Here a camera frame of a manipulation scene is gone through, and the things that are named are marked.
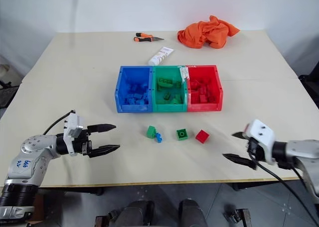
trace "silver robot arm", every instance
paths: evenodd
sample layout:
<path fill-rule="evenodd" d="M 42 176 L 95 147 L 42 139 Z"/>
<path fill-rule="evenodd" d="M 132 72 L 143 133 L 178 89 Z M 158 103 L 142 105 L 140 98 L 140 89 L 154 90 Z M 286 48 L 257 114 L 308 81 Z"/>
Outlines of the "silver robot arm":
<path fill-rule="evenodd" d="M 249 123 L 243 132 L 234 133 L 233 136 L 248 140 L 247 151 L 257 161 L 277 164 L 283 169 L 301 170 L 305 186 L 319 214 L 319 141 L 275 141 L 273 130 L 257 119 Z M 252 160 L 234 154 L 224 156 L 235 163 L 256 169 L 256 163 Z"/>
<path fill-rule="evenodd" d="M 111 124 L 88 126 L 83 130 L 82 119 L 70 113 L 64 124 L 64 133 L 36 135 L 25 140 L 20 153 L 9 166 L 7 179 L 0 197 L 0 224 L 23 222 L 34 212 L 33 202 L 50 160 L 64 154 L 77 153 L 96 157 L 108 154 L 119 145 L 105 145 L 92 149 L 88 136 L 116 128 Z"/>

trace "orange towel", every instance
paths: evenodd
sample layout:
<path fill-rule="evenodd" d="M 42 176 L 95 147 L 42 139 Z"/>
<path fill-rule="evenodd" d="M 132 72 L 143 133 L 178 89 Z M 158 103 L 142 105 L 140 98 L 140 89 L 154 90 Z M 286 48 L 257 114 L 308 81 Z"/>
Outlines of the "orange towel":
<path fill-rule="evenodd" d="M 227 36 L 233 36 L 239 32 L 239 29 L 223 20 L 211 15 L 208 22 L 200 21 L 180 30 L 177 33 L 178 40 L 184 45 L 200 49 L 205 42 L 210 47 L 220 49 L 226 44 Z"/>

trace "black chair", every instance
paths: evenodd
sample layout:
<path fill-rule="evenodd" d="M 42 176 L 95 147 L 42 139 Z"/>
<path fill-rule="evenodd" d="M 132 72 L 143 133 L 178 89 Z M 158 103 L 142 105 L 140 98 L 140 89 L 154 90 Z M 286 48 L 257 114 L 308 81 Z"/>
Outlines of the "black chair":
<path fill-rule="evenodd" d="M 2 86 L 0 89 L 0 109 L 5 109 L 11 103 L 19 86 L 12 87 L 11 82 L 5 83 L 2 80 L 0 80 L 0 85 Z"/>
<path fill-rule="evenodd" d="M 299 80 L 319 108 L 319 62 L 309 75 L 300 75 Z"/>

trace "red bin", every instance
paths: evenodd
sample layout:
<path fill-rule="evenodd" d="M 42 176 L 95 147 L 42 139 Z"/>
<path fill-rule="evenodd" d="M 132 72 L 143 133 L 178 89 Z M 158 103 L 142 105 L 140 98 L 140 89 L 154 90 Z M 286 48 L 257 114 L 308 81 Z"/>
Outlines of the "red bin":
<path fill-rule="evenodd" d="M 216 65 L 196 65 L 187 68 L 187 111 L 221 111 L 223 89 Z"/>

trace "white tube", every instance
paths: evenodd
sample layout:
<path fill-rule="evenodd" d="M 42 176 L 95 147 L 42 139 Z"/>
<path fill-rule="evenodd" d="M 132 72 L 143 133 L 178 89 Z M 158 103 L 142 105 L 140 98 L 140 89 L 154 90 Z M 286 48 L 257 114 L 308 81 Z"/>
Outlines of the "white tube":
<path fill-rule="evenodd" d="M 171 48 L 163 47 L 159 52 L 156 53 L 149 61 L 148 64 L 155 66 L 159 65 L 161 61 L 163 61 L 168 55 L 171 54 L 174 50 Z"/>

